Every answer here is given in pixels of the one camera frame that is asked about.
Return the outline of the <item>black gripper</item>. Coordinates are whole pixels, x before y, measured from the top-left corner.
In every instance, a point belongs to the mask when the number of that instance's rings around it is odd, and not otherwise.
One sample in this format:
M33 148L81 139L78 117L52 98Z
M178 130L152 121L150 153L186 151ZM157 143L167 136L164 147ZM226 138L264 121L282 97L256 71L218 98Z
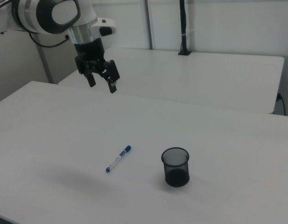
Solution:
M87 79L89 86L96 85L95 79L92 75L92 70L87 61L101 61L103 67L98 70L98 74L107 82L110 93L117 91L116 83L120 78L117 66L114 60L106 61L104 59L104 47L101 38L97 38L92 42L84 44L74 44L77 51L75 58L78 72L83 74Z

